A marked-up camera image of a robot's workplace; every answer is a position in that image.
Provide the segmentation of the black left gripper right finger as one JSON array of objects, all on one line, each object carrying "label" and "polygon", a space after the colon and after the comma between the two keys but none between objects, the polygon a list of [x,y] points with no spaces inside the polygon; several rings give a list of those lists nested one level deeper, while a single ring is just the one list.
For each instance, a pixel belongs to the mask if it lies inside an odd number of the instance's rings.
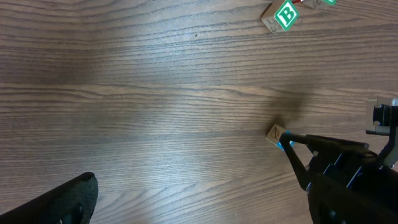
[{"label": "black left gripper right finger", "polygon": [[397,223],[397,172],[363,142],[280,137],[314,223]]}]

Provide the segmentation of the blue L wooden block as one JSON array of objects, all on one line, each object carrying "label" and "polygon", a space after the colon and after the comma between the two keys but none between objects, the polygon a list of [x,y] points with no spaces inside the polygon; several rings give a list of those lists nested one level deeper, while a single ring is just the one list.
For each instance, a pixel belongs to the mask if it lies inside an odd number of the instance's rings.
[{"label": "blue L wooden block", "polygon": [[284,147],[280,143],[281,135],[284,133],[290,133],[290,131],[284,129],[277,124],[274,124],[266,134],[266,139],[273,143],[275,146],[277,146],[279,149],[284,151]]}]

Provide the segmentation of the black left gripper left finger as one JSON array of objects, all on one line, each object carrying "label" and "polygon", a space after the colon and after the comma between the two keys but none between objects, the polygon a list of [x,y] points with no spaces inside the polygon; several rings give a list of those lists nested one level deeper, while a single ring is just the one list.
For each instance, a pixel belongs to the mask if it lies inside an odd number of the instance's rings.
[{"label": "black left gripper left finger", "polygon": [[98,181],[85,172],[1,215],[1,223],[89,223],[98,199]]}]

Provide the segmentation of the green B wooden block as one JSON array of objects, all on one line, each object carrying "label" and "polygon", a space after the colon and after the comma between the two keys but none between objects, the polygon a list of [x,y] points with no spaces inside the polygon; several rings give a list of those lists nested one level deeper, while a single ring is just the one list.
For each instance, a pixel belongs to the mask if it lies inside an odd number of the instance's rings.
[{"label": "green B wooden block", "polygon": [[291,0],[273,2],[261,17],[262,23],[272,32],[287,32],[299,18],[299,12]]}]

